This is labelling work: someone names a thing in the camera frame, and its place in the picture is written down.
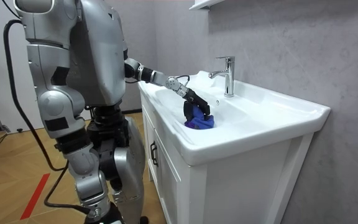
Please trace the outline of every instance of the sink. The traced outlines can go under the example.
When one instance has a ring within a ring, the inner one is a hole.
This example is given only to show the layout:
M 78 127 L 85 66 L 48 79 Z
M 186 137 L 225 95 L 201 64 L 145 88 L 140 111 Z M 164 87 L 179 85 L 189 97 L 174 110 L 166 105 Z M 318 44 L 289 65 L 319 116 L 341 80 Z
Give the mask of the sink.
M 224 84 L 224 77 L 210 79 L 205 71 L 190 76 L 187 87 L 208 102 L 215 119 L 214 128 L 195 130 L 184 125 L 184 99 L 165 87 L 139 83 L 189 165 L 319 131 L 330 112 L 327 106 L 237 80 L 235 96 L 226 98 Z
M 221 128 L 246 119 L 246 114 L 240 109 L 231 105 L 227 100 L 218 98 L 212 94 L 197 90 L 197 95 L 208 102 L 211 108 L 211 115 L 214 116 L 214 129 Z M 178 97 L 172 90 L 159 90 L 155 96 L 171 112 L 173 118 L 184 126 L 186 118 L 183 115 L 183 103 L 185 100 Z
M 226 98 L 224 86 L 224 77 L 210 79 L 208 72 L 190 76 L 188 87 L 208 102 L 215 119 L 214 128 L 195 130 L 184 125 L 182 98 L 139 83 L 145 140 L 156 145 L 146 149 L 149 170 L 163 192 L 166 218 L 179 224 L 280 223 L 330 108 L 239 81 Z

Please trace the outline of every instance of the sink basin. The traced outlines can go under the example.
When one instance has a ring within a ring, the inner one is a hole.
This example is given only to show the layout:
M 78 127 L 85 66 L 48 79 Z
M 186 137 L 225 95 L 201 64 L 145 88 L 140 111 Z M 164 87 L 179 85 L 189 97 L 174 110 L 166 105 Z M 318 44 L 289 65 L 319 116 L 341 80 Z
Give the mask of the sink basin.
M 211 115 L 214 116 L 214 128 L 221 128 L 246 119 L 246 114 L 228 103 L 227 100 L 220 99 L 200 90 L 197 91 L 197 94 L 208 102 L 211 108 Z M 172 90 L 159 90 L 155 93 L 155 96 L 161 104 L 165 105 L 166 109 L 171 112 L 173 118 L 178 121 L 179 124 L 184 125 L 186 118 L 183 115 L 183 103 L 185 100 L 178 97 Z
M 327 106 L 239 81 L 234 82 L 235 96 L 226 98 L 224 84 L 224 77 L 210 79 L 204 71 L 190 76 L 187 87 L 208 102 L 215 119 L 214 128 L 195 130 L 184 126 L 184 99 L 165 87 L 139 83 L 189 165 L 319 131 L 330 112 Z

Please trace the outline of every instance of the chrome faucet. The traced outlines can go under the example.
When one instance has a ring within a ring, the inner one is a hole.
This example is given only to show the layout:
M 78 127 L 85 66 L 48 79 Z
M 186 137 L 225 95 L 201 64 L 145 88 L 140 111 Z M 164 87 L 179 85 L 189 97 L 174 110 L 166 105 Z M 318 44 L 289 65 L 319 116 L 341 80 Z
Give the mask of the chrome faucet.
M 226 76 L 226 86 L 224 89 L 225 97 L 233 97 L 234 96 L 234 61 L 235 56 L 227 56 L 227 57 L 217 57 L 224 58 L 226 62 L 226 70 L 211 72 L 208 77 L 215 78 L 217 75 Z

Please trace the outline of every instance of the cabinet handle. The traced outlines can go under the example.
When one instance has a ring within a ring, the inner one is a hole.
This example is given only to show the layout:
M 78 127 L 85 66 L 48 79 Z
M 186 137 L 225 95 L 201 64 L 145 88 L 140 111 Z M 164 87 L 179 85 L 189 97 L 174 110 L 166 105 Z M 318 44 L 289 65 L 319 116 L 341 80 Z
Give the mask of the cabinet handle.
M 157 150 L 157 146 L 155 145 L 155 141 L 153 141 L 153 143 L 150 145 L 150 151 L 151 151 L 151 154 L 152 154 L 153 164 L 158 167 L 157 158 L 155 158 L 155 155 L 154 155 L 154 151 L 156 151 L 156 150 Z

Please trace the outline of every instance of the blue cloth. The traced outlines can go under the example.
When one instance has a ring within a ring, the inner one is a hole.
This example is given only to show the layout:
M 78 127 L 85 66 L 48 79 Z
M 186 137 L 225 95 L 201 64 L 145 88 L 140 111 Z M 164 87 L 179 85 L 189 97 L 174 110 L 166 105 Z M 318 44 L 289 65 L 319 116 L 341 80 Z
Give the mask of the blue cloth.
M 193 129 L 209 129 L 214 127 L 214 123 L 213 115 L 205 116 L 197 105 L 193 105 L 193 119 L 186 121 L 185 126 Z

